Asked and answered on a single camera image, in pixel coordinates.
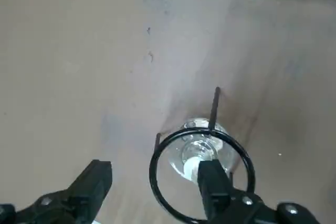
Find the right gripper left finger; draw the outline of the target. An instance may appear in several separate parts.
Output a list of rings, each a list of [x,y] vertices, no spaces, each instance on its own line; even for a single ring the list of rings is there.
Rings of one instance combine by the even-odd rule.
[[[19,211],[1,204],[1,223],[93,223],[111,186],[111,162],[94,159],[64,190],[44,194]]]

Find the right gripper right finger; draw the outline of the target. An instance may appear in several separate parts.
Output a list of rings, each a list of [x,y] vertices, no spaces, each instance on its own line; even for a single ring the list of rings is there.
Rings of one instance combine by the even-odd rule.
[[[216,159],[199,163],[198,187],[207,223],[318,223],[302,205],[281,202],[272,209],[258,195],[234,188]]]

